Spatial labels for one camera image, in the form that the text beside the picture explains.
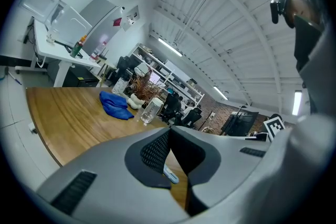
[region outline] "fluorescent light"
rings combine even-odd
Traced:
[[[300,103],[301,103],[302,91],[295,91],[294,95],[294,105],[292,114],[297,116],[299,113]]]
[[[219,92],[219,94],[220,94],[225,100],[228,100],[228,98],[227,98],[225,95],[223,95],[222,92],[221,92],[216,86],[214,86],[214,89],[215,89],[217,92]]]
[[[178,56],[182,56],[182,54],[180,54],[177,50],[175,50],[172,46],[170,46],[169,44],[167,44],[166,42],[164,42],[161,38],[159,38],[159,42],[161,42],[163,45],[165,45],[166,47],[170,48],[173,52],[175,52]]]

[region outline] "shelving unit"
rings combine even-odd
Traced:
[[[146,63],[144,60],[142,60],[136,53],[136,49],[139,49],[142,51],[142,53],[144,53],[146,56],[148,56],[149,58],[151,58],[155,63],[157,63],[161,68],[163,68],[164,70],[166,70],[169,75],[165,76],[162,73],[160,73],[158,70],[156,70],[155,68],[153,68],[152,66],[150,66],[148,63]],[[158,74],[161,78],[164,79],[164,84],[170,84],[175,91],[177,91],[179,94],[182,94],[184,96],[186,96],[188,99],[191,99],[195,102],[196,105],[198,105],[200,103],[200,101],[202,100],[204,94],[200,94],[198,91],[196,91],[194,88],[192,88],[188,83],[184,82],[183,80],[181,80],[177,75],[175,75],[173,72],[173,70],[169,69],[167,66],[165,66],[165,64],[163,62],[161,62],[160,60],[158,60],[158,58],[154,57],[153,55],[151,55],[150,53],[148,53],[144,48],[140,47],[139,45],[135,48],[135,50],[133,51],[132,55],[134,55],[135,57],[137,57],[140,61],[142,61],[143,63],[145,63],[148,67],[150,67],[153,72],[155,72],[156,74]],[[180,81],[183,85],[185,85],[189,90],[191,90],[195,95],[199,96],[199,100],[197,100],[196,97],[192,97],[190,93],[186,93],[184,92],[184,90],[176,85],[174,82],[169,80],[169,77],[173,76],[175,79],[177,79],[178,81]]]

